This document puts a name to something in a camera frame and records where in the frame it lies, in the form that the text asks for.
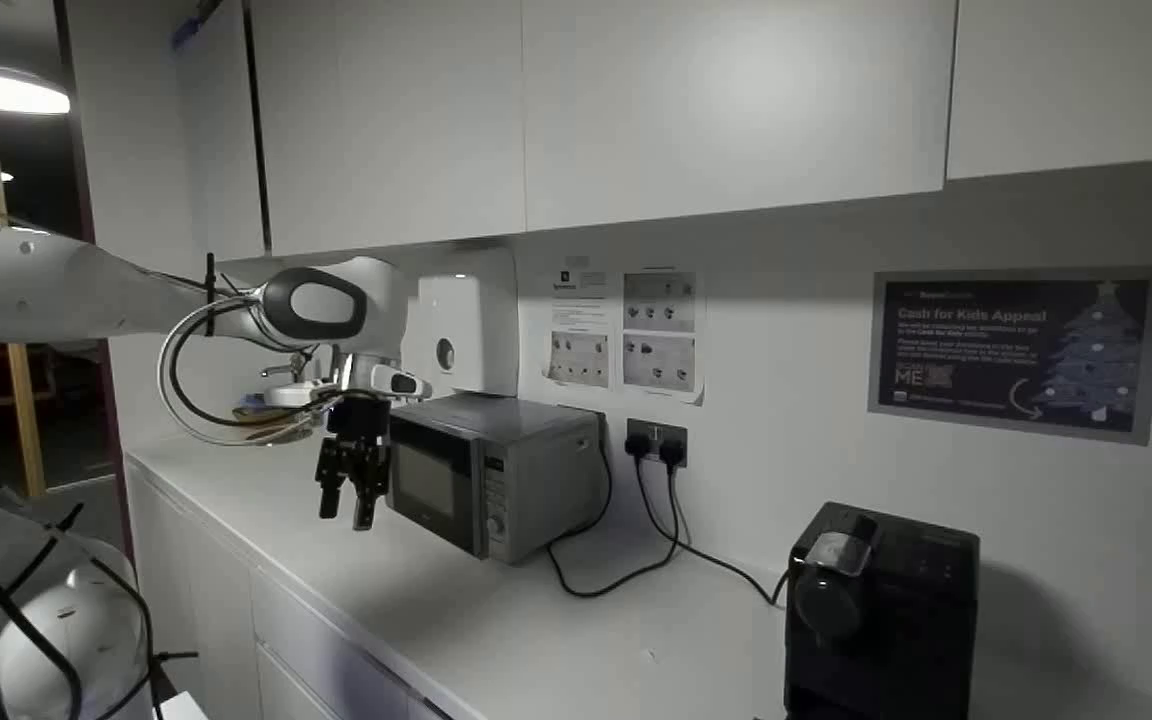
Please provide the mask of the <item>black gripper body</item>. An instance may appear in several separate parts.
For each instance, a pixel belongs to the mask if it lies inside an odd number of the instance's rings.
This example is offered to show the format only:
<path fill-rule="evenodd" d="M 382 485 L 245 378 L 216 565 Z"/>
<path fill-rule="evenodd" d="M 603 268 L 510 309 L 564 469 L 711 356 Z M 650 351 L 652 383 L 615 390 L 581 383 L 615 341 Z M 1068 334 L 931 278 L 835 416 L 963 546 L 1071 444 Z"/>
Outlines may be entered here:
<path fill-rule="evenodd" d="M 340 476 L 343 485 L 390 493 L 390 404 L 340 401 L 330 411 L 330 437 L 319 444 L 318 480 Z"/>

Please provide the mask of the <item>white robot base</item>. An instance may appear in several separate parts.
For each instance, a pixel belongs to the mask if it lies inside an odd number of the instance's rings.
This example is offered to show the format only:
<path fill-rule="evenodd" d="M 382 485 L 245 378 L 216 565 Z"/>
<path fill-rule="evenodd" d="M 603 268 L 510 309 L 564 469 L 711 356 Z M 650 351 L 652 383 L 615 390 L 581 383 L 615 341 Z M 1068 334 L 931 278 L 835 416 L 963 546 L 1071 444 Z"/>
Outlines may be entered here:
<path fill-rule="evenodd" d="M 134 558 L 77 516 L 0 508 L 0 720 L 203 720 L 164 680 Z"/>

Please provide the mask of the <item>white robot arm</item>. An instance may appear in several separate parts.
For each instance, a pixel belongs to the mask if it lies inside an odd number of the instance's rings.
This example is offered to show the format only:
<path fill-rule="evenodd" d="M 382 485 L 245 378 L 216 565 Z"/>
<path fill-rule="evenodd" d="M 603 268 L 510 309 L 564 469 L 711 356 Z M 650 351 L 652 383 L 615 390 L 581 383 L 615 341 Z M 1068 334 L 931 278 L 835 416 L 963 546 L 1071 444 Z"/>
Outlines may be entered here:
<path fill-rule="evenodd" d="M 399 366 L 405 286 L 393 264 L 278 268 L 261 285 L 226 285 L 216 271 L 185 278 L 120 258 L 89 238 L 0 222 L 0 344 L 68 344 L 159 330 L 155 388 L 182 425 L 203 419 L 248 440 L 284 440 L 326 419 L 318 460 L 319 516 L 355 486 L 354 528 L 378 518 L 390 493 L 390 409 L 427 390 Z M 233 334 L 330 366 L 269 388 L 253 411 L 208 411 L 185 390 L 182 356 L 196 334 Z"/>

